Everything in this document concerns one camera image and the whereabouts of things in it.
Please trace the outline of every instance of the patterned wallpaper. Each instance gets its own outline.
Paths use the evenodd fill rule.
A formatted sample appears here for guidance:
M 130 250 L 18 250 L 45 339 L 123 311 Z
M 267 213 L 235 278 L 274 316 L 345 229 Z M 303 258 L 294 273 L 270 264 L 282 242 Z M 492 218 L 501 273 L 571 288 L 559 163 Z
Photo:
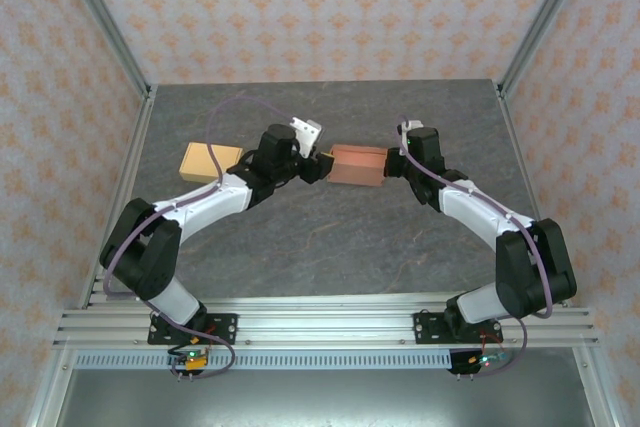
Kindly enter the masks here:
M 82 0 L 0 0 L 0 412 L 23 426 L 139 97 Z
M 152 83 L 502 77 L 543 0 L 106 0 Z
M 567 0 L 510 108 L 543 215 L 563 226 L 579 302 L 596 309 L 637 425 L 640 0 Z

